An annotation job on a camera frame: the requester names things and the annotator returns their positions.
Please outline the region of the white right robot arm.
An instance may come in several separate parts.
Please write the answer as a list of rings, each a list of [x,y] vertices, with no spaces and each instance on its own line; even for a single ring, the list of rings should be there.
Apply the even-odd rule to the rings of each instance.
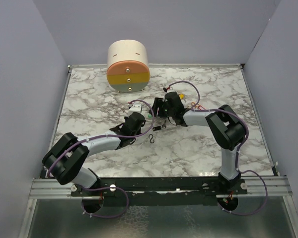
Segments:
[[[222,153],[218,188],[224,194],[235,190],[241,177],[239,151],[249,136],[249,130],[229,105],[210,110],[189,109],[184,107],[176,92],[169,92],[163,98],[155,98],[152,109],[154,116],[172,118],[179,126],[209,127]]]

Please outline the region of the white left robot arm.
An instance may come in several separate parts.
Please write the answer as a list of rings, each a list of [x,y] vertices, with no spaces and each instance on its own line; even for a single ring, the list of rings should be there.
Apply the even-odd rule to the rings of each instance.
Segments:
[[[82,186],[86,194],[96,195],[100,189],[99,177],[91,169],[83,167],[86,158],[133,144],[145,122],[142,114],[133,112],[124,123],[105,134],[88,138],[76,137],[68,132],[44,156],[42,164],[48,175],[53,175],[59,184],[72,182]]]

